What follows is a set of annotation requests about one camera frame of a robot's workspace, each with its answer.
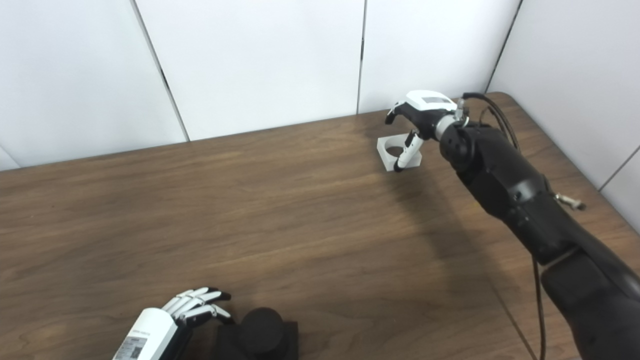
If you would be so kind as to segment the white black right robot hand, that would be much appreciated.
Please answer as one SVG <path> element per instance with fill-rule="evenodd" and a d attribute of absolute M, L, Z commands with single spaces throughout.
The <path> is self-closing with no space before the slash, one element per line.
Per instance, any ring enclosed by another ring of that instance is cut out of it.
<path fill-rule="evenodd" d="M 392 125 L 397 116 L 402 116 L 414 125 L 414 129 L 407 135 L 393 170 L 400 173 L 406 169 L 426 141 L 440 141 L 452 125 L 466 125 L 469 116 L 465 108 L 463 98 L 455 102 L 443 93 L 425 89 L 409 91 L 404 100 L 396 102 L 387 112 L 384 123 Z"/>

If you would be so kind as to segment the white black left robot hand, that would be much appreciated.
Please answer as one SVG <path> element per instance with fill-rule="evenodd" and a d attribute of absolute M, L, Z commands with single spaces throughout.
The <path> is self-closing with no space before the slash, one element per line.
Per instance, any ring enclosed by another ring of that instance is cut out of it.
<path fill-rule="evenodd" d="M 216 304 L 231 298 L 228 292 L 205 286 L 179 292 L 162 307 L 142 310 L 113 358 L 180 360 L 195 328 L 211 320 L 235 324 L 230 312 Z"/>

